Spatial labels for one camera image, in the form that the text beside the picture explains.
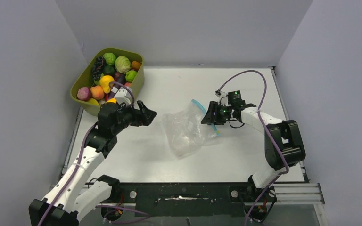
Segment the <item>clear zip top bag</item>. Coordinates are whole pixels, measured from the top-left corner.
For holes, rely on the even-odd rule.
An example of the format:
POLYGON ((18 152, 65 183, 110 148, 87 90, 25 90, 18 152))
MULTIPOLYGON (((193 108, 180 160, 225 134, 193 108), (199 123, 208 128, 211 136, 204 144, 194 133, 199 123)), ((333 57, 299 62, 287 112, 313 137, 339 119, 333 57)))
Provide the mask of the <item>clear zip top bag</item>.
POLYGON ((201 123, 206 113, 203 105, 192 99, 184 110, 163 114, 162 125, 167 141, 177 158, 194 154, 209 140, 219 136, 215 125, 201 123))

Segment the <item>orange peach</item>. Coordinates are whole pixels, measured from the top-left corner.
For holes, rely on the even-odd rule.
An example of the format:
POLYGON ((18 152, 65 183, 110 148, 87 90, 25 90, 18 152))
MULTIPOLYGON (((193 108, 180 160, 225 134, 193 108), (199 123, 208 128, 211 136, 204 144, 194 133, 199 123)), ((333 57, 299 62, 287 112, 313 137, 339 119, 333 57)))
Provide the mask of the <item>orange peach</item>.
POLYGON ((105 92, 100 85, 90 88, 91 96, 96 100, 102 100, 105 97, 105 92))

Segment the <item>yellow bell pepper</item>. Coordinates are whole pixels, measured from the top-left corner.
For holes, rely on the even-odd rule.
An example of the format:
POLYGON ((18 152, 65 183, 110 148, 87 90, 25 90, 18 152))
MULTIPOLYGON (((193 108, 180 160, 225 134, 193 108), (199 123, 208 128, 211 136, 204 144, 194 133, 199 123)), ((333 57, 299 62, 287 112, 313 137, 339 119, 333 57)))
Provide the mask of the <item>yellow bell pepper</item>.
POLYGON ((99 80, 99 85, 102 87, 104 93, 108 94, 111 91, 110 83, 115 81, 111 75, 104 75, 99 80))

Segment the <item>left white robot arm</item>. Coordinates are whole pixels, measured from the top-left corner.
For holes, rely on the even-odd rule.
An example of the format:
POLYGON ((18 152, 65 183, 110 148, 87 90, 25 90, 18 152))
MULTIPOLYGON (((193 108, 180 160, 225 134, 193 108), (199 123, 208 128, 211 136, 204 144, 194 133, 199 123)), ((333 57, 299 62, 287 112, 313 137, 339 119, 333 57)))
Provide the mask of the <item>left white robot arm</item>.
POLYGON ((99 203, 108 199, 118 182, 103 175, 82 192, 95 169, 107 158, 117 143, 117 135, 129 126, 149 126, 157 112, 142 101, 138 107, 105 103, 95 122, 86 132, 78 156, 57 184, 41 200, 31 202, 28 210, 33 226, 77 226, 99 203))

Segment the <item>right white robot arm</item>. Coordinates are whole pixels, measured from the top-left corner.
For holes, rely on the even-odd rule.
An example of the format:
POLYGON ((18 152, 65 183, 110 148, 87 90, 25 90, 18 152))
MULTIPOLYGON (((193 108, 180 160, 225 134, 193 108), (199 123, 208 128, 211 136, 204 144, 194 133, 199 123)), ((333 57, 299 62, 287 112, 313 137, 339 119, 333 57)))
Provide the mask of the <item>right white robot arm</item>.
POLYGON ((215 94, 218 99, 209 103, 202 125, 215 127, 237 121, 263 134, 264 164, 248 178, 246 192, 239 192, 244 201, 261 200, 281 175, 306 158, 298 123, 262 112, 255 104, 246 103, 239 90, 217 90, 215 94))

